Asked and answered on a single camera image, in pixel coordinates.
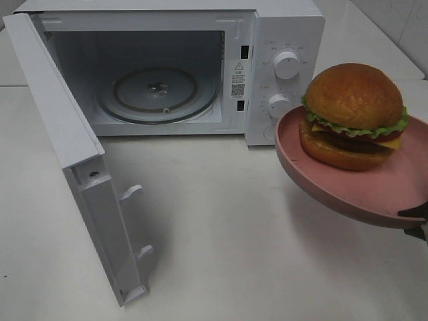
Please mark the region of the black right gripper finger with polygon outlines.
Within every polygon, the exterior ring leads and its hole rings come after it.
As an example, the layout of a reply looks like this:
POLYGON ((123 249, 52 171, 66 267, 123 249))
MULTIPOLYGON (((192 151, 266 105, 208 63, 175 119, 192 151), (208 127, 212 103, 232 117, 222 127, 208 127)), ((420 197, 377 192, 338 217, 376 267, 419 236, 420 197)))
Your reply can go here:
POLYGON ((412 227, 412 228, 404 229, 404 233, 406 235, 416 237, 416 238, 421 239, 423 241, 427 241, 427 226, 426 225, 420 225, 418 227, 412 227))
POLYGON ((427 221, 428 219, 428 202, 409 209, 403 209, 398 212, 400 217, 421 218, 427 221))

